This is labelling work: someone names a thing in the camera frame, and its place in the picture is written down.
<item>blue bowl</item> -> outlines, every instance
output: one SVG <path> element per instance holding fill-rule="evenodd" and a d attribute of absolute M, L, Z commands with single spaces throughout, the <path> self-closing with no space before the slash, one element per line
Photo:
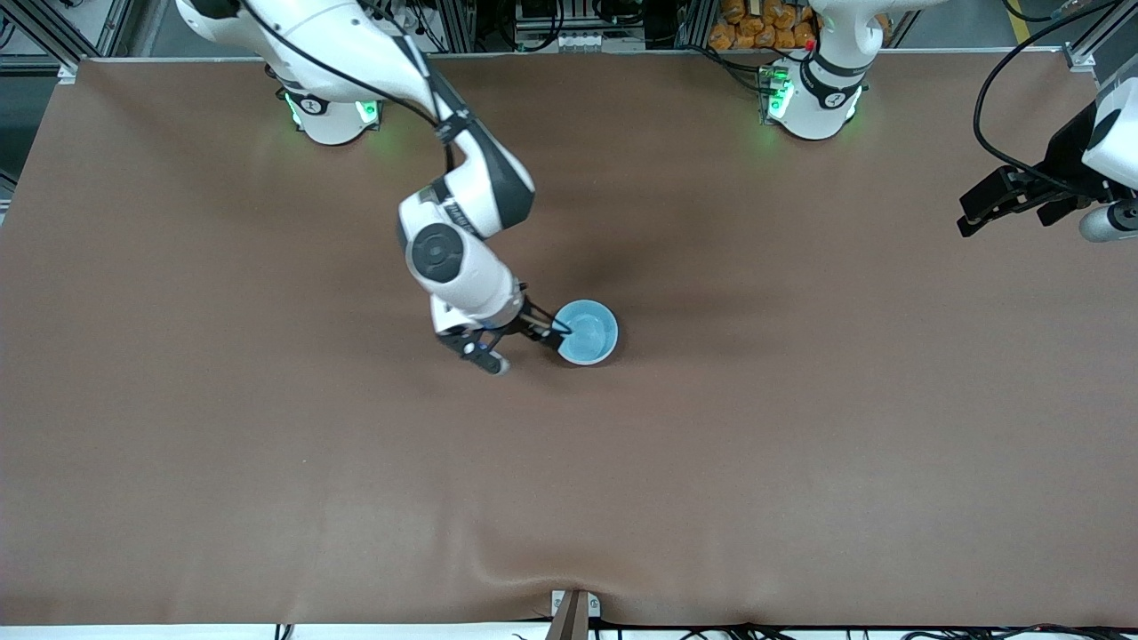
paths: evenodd
<path fill-rule="evenodd" d="M 596 364 L 617 348 L 617 317 L 596 301 L 570 302 L 553 319 L 555 327 L 572 331 L 564 337 L 558 353 L 574 364 Z"/>

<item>gray floor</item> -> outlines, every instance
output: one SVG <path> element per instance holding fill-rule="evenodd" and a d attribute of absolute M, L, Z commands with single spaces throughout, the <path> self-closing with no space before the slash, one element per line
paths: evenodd
<path fill-rule="evenodd" d="M 248 57 L 248 51 L 198 38 L 181 20 L 173 0 L 139 0 L 145 18 L 130 46 L 134 55 L 155 57 Z M 1020 0 L 1029 15 L 1047 15 L 1061 0 Z M 1094 24 L 1086 18 L 1058 30 L 1040 44 L 1073 40 Z M 1038 24 L 1028 25 L 1034 32 Z M 1138 32 L 1138 23 L 1132 24 Z M 971 49 L 1016 44 L 1013 22 L 999 0 L 949 0 L 922 11 L 901 42 L 902 48 Z M 0 167 L 18 175 L 27 158 L 55 79 L 0 76 Z"/>

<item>black circular cap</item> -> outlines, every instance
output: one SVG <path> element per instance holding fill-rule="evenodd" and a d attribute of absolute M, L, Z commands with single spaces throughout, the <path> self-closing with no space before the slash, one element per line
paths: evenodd
<path fill-rule="evenodd" d="M 450 282 L 462 266 L 462 237 L 440 222 L 423 227 L 411 243 L 411 262 L 423 278 Z"/>

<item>yellow tape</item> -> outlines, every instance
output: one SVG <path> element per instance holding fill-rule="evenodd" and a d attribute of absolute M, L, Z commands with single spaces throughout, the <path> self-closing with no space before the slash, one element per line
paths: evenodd
<path fill-rule="evenodd" d="M 1012 6 L 1016 11 L 1023 13 L 1023 7 L 1020 7 L 1020 0 L 1007 0 L 1007 3 Z M 1028 30 L 1028 23 L 1013 16 L 1007 15 L 1007 19 L 1012 20 L 1012 31 L 1015 33 L 1015 41 L 1017 44 L 1022 44 L 1024 40 L 1031 38 L 1031 31 Z"/>

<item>brown table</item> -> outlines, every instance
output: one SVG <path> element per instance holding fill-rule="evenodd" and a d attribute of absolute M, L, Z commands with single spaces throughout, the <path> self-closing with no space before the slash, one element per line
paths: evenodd
<path fill-rule="evenodd" d="M 1025 55 L 988 131 L 1092 96 Z M 992 55 L 883 56 L 826 142 L 686 56 L 442 68 L 538 184 L 492 245 L 609 366 L 436 344 L 397 108 L 319 148 L 256 64 L 84 64 L 0 233 L 3 622 L 1138 625 L 1138 247 L 958 237 Z"/>

